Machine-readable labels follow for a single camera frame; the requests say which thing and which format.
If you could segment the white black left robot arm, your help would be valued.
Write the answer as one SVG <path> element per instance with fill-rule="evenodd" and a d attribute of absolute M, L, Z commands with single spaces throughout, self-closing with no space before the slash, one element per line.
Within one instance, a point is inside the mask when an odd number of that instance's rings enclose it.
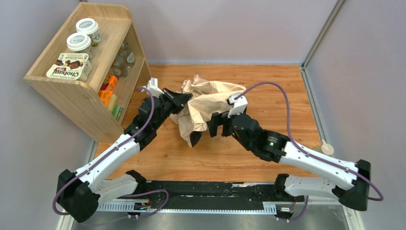
<path fill-rule="evenodd" d="M 157 130 L 171 114 L 181 112 L 192 98 L 190 93 L 177 93 L 166 88 L 156 95 L 146 87 L 139 87 L 148 96 L 142 101 L 132 123 L 102 154 L 71 172 L 64 170 L 57 181 L 53 211 L 70 215 L 78 223 L 88 220 L 97 208 L 114 199 L 132 195 L 141 176 L 134 171 L 118 179 L 107 180 L 126 160 L 142 151 L 157 136 Z"/>

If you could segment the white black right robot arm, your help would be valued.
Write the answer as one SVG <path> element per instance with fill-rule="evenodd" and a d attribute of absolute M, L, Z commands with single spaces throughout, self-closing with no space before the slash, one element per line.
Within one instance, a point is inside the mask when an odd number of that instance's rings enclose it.
<path fill-rule="evenodd" d="M 371 164 L 365 160 L 357 162 L 335 159 L 294 144 L 281 133 L 260 127 L 257 120 L 246 113 L 228 116 L 227 112 L 214 113 L 207 122 L 210 135 L 217 135 L 223 127 L 222 136 L 232 136 L 247 151 L 264 161 L 292 165 L 318 177 L 298 177 L 279 174 L 274 189 L 283 190 L 291 196 L 321 196 L 339 201 L 342 205 L 366 211 L 368 205 Z"/>

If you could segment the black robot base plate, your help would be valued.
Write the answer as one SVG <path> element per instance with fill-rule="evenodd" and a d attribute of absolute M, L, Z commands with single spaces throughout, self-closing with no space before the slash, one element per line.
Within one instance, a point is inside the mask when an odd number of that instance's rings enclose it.
<path fill-rule="evenodd" d="M 263 202 L 304 202 L 293 198 L 273 183 L 149 181 L 141 183 L 135 194 L 148 193 L 152 208 L 194 210 L 260 210 Z"/>

